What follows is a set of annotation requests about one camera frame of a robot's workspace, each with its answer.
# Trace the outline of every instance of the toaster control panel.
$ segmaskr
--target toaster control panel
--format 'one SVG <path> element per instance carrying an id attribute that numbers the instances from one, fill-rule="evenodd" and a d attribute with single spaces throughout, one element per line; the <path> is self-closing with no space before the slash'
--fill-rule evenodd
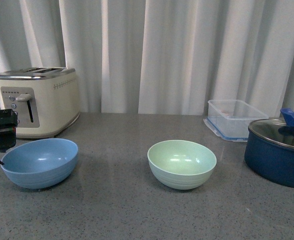
<path id="1" fill-rule="evenodd" d="M 38 128 L 39 118 L 34 91 L 31 87 L 0 88 L 5 109 L 12 109 L 18 118 L 18 128 Z"/>

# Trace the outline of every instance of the light green bowl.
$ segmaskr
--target light green bowl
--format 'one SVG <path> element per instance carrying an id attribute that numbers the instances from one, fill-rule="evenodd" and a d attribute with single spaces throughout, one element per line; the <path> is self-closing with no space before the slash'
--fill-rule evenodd
<path id="1" fill-rule="evenodd" d="M 148 150 L 147 156 L 156 179 L 179 190 L 202 185 L 217 164 L 217 158 L 210 149 L 185 140 L 156 143 Z"/>

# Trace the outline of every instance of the black device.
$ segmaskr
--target black device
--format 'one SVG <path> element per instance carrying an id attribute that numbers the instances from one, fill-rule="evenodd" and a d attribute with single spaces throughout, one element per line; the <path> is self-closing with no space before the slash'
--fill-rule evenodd
<path id="1" fill-rule="evenodd" d="M 12 109 L 0 110 L 0 153 L 16 145 L 17 114 Z"/>

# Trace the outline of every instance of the toaster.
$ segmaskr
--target toaster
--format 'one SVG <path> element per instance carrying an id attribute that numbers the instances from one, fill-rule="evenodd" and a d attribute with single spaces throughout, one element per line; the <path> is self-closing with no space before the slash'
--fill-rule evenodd
<path id="1" fill-rule="evenodd" d="M 51 138 L 79 117 L 75 69 L 31 67 L 0 73 L 0 108 L 17 114 L 17 138 Z"/>

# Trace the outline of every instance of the white curtain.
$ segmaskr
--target white curtain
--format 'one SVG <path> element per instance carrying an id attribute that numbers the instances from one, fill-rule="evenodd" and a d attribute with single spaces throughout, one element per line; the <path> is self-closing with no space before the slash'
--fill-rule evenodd
<path id="1" fill-rule="evenodd" d="M 81 111 L 294 110 L 294 1 L 2 0 L 0 72 L 70 67 Z"/>

